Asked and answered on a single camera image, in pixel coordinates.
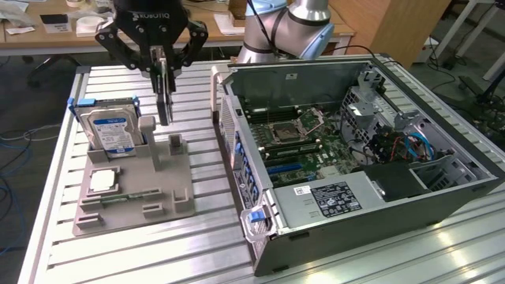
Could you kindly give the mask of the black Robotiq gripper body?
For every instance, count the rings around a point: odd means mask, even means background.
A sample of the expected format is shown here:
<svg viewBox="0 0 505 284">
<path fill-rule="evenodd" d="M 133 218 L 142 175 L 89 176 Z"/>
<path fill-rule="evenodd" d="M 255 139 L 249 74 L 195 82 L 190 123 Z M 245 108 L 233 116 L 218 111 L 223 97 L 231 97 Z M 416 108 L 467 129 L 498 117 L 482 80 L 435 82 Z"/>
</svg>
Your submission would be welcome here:
<svg viewBox="0 0 505 284">
<path fill-rule="evenodd" d="M 113 1 L 113 10 L 113 34 L 138 46 L 171 48 L 189 23 L 181 1 Z"/>
</svg>

